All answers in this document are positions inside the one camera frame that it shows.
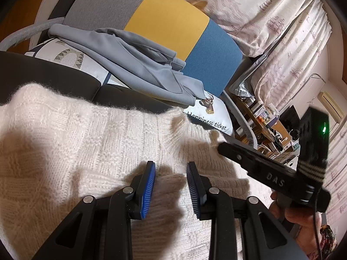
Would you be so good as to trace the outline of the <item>person right hand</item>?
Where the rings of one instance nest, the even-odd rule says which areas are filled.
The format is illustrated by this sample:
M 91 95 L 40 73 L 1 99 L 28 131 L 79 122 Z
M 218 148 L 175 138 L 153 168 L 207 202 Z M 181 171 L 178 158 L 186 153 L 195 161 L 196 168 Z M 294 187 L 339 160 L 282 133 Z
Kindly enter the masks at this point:
M 273 202 L 269 206 L 269 211 L 275 218 L 279 219 L 283 214 L 290 223 L 298 224 L 300 226 L 300 230 L 297 233 L 295 240 L 303 252 L 306 255 L 315 251 L 317 252 L 318 246 L 316 244 L 315 231 L 318 233 L 318 243 L 320 243 L 322 239 L 319 233 L 322 224 L 321 213 L 313 214 L 313 210 L 304 208 L 281 209 L 276 202 L 276 191 L 272 192 L 270 198 Z

